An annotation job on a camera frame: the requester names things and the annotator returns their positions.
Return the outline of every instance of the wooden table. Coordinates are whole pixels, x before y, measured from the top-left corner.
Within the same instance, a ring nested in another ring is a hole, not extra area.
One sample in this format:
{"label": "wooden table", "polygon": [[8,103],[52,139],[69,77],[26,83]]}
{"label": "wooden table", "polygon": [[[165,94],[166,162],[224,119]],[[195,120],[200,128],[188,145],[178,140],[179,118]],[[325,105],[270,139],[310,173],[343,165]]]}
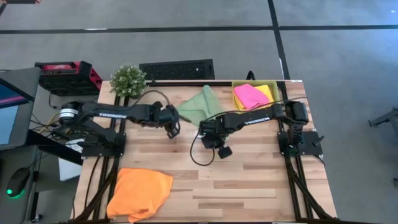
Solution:
{"label": "wooden table", "polygon": [[[286,81],[289,98],[305,96],[301,81]],[[211,87],[225,110],[233,110],[232,89],[229,86]],[[165,93],[171,104],[180,105],[201,92],[202,87],[166,86],[150,87]],[[109,93],[109,82],[103,82],[99,95],[100,103],[114,103],[115,95]],[[140,103],[165,100],[157,93],[149,93]],[[310,122],[305,129],[313,129],[307,99]],[[109,127],[110,119],[95,121]],[[246,126],[232,134],[227,145],[233,155],[226,159],[216,156],[214,163],[200,167],[191,161],[189,149],[197,133],[197,127],[181,121],[181,133],[168,139],[164,129],[142,128],[130,121],[126,123],[127,143],[119,167],[135,167],[160,170],[174,177],[170,196],[151,218],[144,222],[266,222],[293,221],[294,212],[284,158],[280,155],[276,134],[277,121]],[[208,162],[211,151],[196,142],[194,156],[198,162]],[[84,161],[76,191],[76,215],[83,210],[88,179],[96,158]],[[314,156],[302,156],[303,168],[309,191],[327,213],[336,216],[333,200],[323,164]],[[102,158],[100,159],[90,187],[89,201],[98,188]],[[302,194],[297,189],[302,217],[305,217]],[[106,211],[108,193],[101,204],[100,218]],[[115,222],[126,222],[119,217]]]}

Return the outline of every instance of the gray carpet floor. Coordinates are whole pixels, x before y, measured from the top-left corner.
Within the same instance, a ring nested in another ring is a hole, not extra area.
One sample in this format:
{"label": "gray carpet floor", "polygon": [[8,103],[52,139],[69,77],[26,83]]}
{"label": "gray carpet floor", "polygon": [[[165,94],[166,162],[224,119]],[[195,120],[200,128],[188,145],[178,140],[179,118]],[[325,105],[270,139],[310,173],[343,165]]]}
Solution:
{"label": "gray carpet floor", "polygon": [[[398,1],[393,0],[274,4],[280,26],[398,24]],[[271,25],[265,0],[51,0],[8,5],[0,16],[0,30]],[[389,124],[370,128],[368,120],[398,106],[398,30],[284,30],[281,36],[290,77],[304,81],[315,126],[325,135],[326,172],[338,216],[397,223],[398,189],[392,178],[398,177],[398,139]],[[3,34],[0,43],[0,69],[86,60],[109,80],[126,62],[212,58],[217,79],[243,79],[248,70],[257,79],[282,78],[271,30]],[[55,112],[48,94],[39,88],[35,102],[42,122]],[[52,104],[71,99],[54,96]],[[57,167],[57,158],[43,160],[45,194],[38,208],[43,223],[67,220],[72,208],[77,180],[53,181],[59,179]],[[62,203],[54,207],[54,200]]]}

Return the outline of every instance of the yellow cable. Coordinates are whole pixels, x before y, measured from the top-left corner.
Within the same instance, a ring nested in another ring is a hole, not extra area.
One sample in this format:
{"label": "yellow cable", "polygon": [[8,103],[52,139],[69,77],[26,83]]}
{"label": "yellow cable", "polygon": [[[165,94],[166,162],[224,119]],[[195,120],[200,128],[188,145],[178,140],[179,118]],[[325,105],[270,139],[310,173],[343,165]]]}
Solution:
{"label": "yellow cable", "polygon": [[48,121],[47,124],[46,124],[46,127],[43,127],[43,128],[38,132],[39,134],[41,134],[41,133],[47,128],[47,126],[50,125],[50,124],[53,122],[53,120],[54,120],[54,118],[55,118],[55,116],[56,116],[57,114],[59,114],[59,112],[56,112],[56,113],[49,119],[49,121]]}

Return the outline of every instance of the yellow tray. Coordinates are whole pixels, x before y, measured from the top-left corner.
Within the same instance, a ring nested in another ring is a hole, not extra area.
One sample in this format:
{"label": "yellow tray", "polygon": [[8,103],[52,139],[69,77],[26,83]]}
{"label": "yellow tray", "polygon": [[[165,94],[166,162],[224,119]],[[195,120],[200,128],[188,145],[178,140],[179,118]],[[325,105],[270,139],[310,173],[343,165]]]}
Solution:
{"label": "yellow tray", "polygon": [[[234,80],[234,81],[232,81],[232,89],[237,86],[241,86],[243,84],[249,84],[254,87],[261,86],[261,85],[268,85],[274,101],[279,101],[278,86],[276,84],[276,81],[274,81],[274,80]],[[237,103],[238,99],[236,99],[235,94],[232,94],[232,98],[233,98],[232,100],[233,100],[235,109],[244,111],[245,109],[242,109],[239,107],[239,105]]]}

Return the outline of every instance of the green plant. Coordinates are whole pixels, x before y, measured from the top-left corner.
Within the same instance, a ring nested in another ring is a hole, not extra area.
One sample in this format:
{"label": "green plant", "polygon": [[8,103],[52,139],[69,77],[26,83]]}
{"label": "green plant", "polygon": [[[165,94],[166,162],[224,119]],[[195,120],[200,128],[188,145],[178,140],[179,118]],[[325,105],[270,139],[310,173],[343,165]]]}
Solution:
{"label": "green plant", "polygon": [[111,93],[118,96],[140,96],[145,88],[145,76],[147,74],[132,64],[124,64],[111,75]]}

